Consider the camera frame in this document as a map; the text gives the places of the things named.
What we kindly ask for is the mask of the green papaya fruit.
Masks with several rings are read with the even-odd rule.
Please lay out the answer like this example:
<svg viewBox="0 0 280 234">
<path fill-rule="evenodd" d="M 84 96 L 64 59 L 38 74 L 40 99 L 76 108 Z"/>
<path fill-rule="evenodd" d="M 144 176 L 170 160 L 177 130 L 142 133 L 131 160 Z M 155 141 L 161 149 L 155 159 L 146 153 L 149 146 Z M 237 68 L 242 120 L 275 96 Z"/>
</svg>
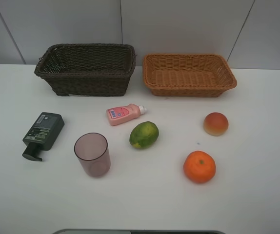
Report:
<svg viewBox="0 0 280 234">
<path fill-rule="evenodd" d="M 146 149 L 152 146 L 159 137 L 159 129 L 150 121 L 138 124 L 131 132 L 129 143 L 136 149 Z"/>
</svg>

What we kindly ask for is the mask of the pink lotion bottle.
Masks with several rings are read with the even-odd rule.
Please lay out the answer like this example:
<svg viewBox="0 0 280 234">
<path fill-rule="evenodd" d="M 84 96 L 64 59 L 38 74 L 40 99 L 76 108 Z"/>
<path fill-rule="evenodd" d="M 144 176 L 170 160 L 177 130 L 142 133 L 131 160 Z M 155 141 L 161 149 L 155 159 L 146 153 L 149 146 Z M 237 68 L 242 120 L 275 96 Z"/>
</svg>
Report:
<svg viewBox="0 0 280 234">
<path fill-rule="evenodd" d="M 106 115 L 111 126 L 116 126 L 145 114 L 147 109 L 142 105 L 129 104 L 106 110 Z"/>
</svg>

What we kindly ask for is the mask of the red yellow peach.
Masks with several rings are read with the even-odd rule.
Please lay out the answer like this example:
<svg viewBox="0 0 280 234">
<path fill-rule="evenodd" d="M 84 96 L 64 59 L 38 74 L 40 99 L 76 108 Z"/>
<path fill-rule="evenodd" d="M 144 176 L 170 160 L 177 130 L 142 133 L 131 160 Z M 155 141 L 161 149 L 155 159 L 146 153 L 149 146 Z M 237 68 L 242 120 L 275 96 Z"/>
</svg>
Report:
<svg viewBox="0 0 280 234">
<path fill-rule="evenodd" d="M 223 135 L 228 130 L 228 127 L 227 117 L 218 112 L 208 114 L 203 122 L 205 132 L 216 137 Z"/>
</svg>

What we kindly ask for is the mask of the orange tangerine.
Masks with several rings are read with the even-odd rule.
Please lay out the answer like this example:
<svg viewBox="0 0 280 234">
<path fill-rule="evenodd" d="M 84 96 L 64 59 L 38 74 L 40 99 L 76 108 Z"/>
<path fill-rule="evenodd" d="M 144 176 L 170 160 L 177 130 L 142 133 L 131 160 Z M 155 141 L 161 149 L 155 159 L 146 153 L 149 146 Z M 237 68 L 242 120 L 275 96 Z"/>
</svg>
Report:
<svg viewBox="0 0 280 234">
<path fill-rule="evenodd" d="M 194 183 L 203 184 L 209 182 L 216 174 L 214 159 L 203 151 L 191 152 L 184 164 L 184 175 Z"/>
</svg>

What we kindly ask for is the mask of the dark green pump bottle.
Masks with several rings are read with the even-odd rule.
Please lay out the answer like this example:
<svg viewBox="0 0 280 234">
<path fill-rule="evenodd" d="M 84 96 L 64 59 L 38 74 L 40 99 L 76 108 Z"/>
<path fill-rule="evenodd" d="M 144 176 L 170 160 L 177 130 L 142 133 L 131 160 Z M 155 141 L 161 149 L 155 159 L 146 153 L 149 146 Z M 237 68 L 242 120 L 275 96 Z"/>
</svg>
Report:
<svg viewBox="0 0 280 234">
<path fill-rule="evenodd" d="M 22 156 L 30 161 L 42 161 L 41 151 L 49 151 L 64 127 L 60 114 L 42 112 L 22 139 L 26 149 Z"/>
</svg>

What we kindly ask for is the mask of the light orange wicker basket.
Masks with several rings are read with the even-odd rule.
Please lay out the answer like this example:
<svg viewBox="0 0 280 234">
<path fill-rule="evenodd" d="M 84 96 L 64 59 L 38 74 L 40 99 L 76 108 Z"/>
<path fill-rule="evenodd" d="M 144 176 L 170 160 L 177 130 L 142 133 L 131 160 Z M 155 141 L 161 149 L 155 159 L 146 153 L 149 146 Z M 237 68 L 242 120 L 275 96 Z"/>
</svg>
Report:
<svg viewBox="0 0 280 234">
<path fill-rule="evenodd" d="M 144 84 L 155 96 L 216 98 L 237 81 L 226 60 L 215 54 L 147 54 Z"/>
</svg>

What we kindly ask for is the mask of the translucent pink plastic cup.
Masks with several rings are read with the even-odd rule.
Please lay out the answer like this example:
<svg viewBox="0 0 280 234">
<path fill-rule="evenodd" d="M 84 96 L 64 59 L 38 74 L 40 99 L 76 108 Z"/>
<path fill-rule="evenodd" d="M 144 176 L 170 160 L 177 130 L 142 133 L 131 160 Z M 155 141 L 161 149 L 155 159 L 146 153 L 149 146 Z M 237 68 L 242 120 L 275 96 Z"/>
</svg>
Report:
<svg viewBox="0 0 280 234">
<path fill-rule="evenodd" d="M 74 145 L 74 153 L 84 171 L 91 177 L 102 177 L 110 170 L 108 141 L 102 134 L 82 135 Z"/>
</svg>

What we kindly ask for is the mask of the dark brown wicker basket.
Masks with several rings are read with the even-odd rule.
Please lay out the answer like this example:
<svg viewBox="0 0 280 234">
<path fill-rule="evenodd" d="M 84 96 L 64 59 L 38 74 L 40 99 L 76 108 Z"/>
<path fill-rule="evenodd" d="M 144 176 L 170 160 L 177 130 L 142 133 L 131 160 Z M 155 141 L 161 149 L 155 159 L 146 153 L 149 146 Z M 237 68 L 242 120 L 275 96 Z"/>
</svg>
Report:
<svg viewBox="0 0 280 234">
<path fill-rule="evenodd" d="M 56 44 L 39 59 L 34 73 L 58 96 L 120 97 L 135 67 L 135 49 L 128 44 Z"/>
</svg>

